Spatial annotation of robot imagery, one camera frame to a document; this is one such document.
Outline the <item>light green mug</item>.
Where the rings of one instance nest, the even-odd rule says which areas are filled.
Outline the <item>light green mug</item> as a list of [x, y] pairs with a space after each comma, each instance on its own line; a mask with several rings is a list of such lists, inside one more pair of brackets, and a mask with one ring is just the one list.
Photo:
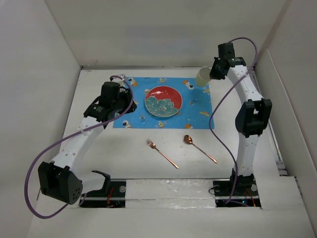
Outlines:
[[210, 82], [210, 72], [211, 69], [209, 67], [202, 67], [196, 74], [195, 77], [195, 84], [198, 87], [205, 87]]

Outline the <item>red teal floral plate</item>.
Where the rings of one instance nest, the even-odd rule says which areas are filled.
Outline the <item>red teal floral plate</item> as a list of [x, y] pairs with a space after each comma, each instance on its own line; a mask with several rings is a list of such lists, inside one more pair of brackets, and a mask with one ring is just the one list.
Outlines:
[[181, 94], [169, 86], [154, 87], [145, 96], [145, 108], [151, 115], [159, 118], [176, 115], [182, 102]]

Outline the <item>rose gold fork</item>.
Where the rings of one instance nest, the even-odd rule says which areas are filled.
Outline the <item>rose gold fork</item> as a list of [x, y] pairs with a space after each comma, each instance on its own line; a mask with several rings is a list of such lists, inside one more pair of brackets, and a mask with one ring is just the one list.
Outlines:
[[149, 139], [146, 140], [146, 143], [152, 148], [158, 151], [163, 157], [165, 157], [176, 169], [179, 169], [179, 166], [174, 163], [171, 159], [169, 159], [163, 152], [161, 152], [156, 145]]

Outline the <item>blue space print cloth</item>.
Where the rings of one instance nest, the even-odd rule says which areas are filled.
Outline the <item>blue space print cloth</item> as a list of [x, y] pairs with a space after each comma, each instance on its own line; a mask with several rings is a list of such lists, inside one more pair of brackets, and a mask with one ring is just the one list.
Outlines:
[[[194, 78], [177, 77], [128, 77], [137, 108], [135, 112], [125, 114], [113, 123], [115, 128], [146, 129], [208, 129], [214, 123], [211, 94], [208, 86], [198, 87]], [[146, 94], [158, 86], [169, 86], [182, 96], [180, 111], [168, 118], [151, 115], [145, 108]]]

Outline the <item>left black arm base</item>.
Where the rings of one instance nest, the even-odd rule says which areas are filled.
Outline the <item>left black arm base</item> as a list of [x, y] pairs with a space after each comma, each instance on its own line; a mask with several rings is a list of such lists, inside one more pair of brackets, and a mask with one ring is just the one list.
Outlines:
[[82, 208], [125, 208], [126, 180], [111, 180], [106, 190], [89, 192], [82, 195], [79, 206]]

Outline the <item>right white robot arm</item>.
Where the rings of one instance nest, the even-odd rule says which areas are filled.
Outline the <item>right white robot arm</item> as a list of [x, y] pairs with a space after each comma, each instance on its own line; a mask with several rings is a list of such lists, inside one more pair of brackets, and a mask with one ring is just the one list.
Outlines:
[[229, 181], [230, 192], [241, 195], [254, 181], [256, 145], [268, 125], [272, 101], [258, 92], [244, 59], [235, 55], [232, 42], [218, 45], [218, 56], [214, 58], [210, 78], [228, 78], [241, 101], [241, 108], [235, 118], [239, 135], [238, 153]]

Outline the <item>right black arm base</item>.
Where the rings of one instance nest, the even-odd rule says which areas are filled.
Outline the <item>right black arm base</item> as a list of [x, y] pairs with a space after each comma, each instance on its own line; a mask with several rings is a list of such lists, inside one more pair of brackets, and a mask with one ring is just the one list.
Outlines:
[[209, 193], [214, 195], [215, 205], [220, 207], [261, 207], [260, 196], [253, 174], [238, 176], [233, 194], [234, 171], [229, 180], [214, 180]]

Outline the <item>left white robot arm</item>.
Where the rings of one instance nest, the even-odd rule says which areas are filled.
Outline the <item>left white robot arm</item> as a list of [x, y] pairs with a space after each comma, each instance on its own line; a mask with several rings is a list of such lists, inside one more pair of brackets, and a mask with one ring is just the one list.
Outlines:
[[101, 94], [88, 106], [74, 136], [50, 162], [42, 162], [38, 175], [42, 194], [74, 204], [82, 194], [94, 191], [98, 196], [110, 192], [110, 175], [93, 170], [88, 174], [78, 173], [84, 156], [94, 140], [107, 125], [124, 114], [132, 113], [137, 106], [133, 91], [126, 79], [112, 80], [102, 85]]

